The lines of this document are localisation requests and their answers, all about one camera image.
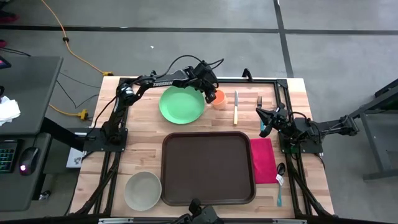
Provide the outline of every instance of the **computer mouse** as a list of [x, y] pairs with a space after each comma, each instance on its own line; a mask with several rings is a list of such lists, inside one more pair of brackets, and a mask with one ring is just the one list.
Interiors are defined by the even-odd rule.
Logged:
[[29, 147], [22, 152], [19, 157], [19, 172], [21, 175], [31, 175], [35, 172], [39, 153], [40, 149], [37, 147]]

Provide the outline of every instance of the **wooden table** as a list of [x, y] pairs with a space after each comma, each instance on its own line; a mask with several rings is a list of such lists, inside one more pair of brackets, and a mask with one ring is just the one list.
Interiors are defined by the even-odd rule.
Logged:
[[[299, 111], [311, 116], [304, 81], [301, 78], [287, 79], [293, 111]], [[95, 117], [112, 100], [119, 77], [104, 77]], [[255, 112], [257, 96], [262, 96], [262, 107], [266, 110], [276, 108], [274, 88], [270, 84], [229, 84], [221, 83], [220, 88], [228, 97], [225, 110], [219, 111], [206, 105], [205, 112], [196, 121], [187, 125], [177, 125], [168, 122], [159, 111], [159, 99], [165, 88], [152, 88], [129, 109], [127, 128], [129, 136], [127, 147], [121, 156], [118, 180], [114, 193], [112, 217], [179, 217], [188, 213], [187, 207], [170, 207], [160, 199], [155, 207], [148, 211], [137, 212], [130, 209], [124, 201], [124, 186], [129, 178], [140, 171], [148, 170], [160, 177], [160, 163], [162, 154], [162, 141], [166, 135], [174, 132], [195, 131], [242, 131], [249, 138], [259, 138], [260, 119]], [[233, 126], [234, 91], [239, 93], [238, 125]], [[113, 106], [98, 119], [97, 127], [108, 120]], [[272, 139], [275, 162], [285, 162], [285, 157], [279, 151], [279, 141], [275, 130], [268, 136]], [[71, 212], [83, 206], [93, 193], [100, 179], [103, 152], [94, 152], [87, 157], [81, 167], [78, 183], [73, 198]], [[333, 213], [330, 193], [326, 181], [325, 171], [319, 158], [312, 154], [304, 154], [303, 165], [308, 188], [324, 208]], [[277, 184], [257, 184], [256, 198], [246, 205], [220, 205], [215, 210], [221, 218], [292, 218], [294, 217], [292, 199], [290, 196], [289, 180], [284, 175], [285, 184], [282, 187], [283, 207], [277, 207]], [[303, 212], [303, 196], [297, 186], [300, 208]], [[106, 205], [108, 187], [104, 191], [101, 212]]]

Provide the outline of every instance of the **brown tray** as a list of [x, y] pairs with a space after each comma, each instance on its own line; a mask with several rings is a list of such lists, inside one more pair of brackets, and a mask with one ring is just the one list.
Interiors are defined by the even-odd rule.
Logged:
[[249, 203], [256, 196], [249, 138], [242, 132], [172, 133], [163, 141], [162, 200], [171, 206]]

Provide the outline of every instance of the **keyboard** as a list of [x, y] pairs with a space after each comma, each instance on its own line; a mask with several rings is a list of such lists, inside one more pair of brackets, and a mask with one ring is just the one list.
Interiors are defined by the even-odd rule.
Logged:
[[0, 174], [13, 171], [16, 153], [21, 142], [22, 140], [0, 141]]

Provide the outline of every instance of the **orange cup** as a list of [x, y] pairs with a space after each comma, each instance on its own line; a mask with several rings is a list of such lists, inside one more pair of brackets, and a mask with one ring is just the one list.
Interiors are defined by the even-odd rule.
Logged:
[[222, 110], [225, 109], [227, 103], [228, 99], [225, 93], [222, 90], [217, 90], [216, 99], [211, 102], [211, 104], [213, 104], [213, 107], [218, 110]]

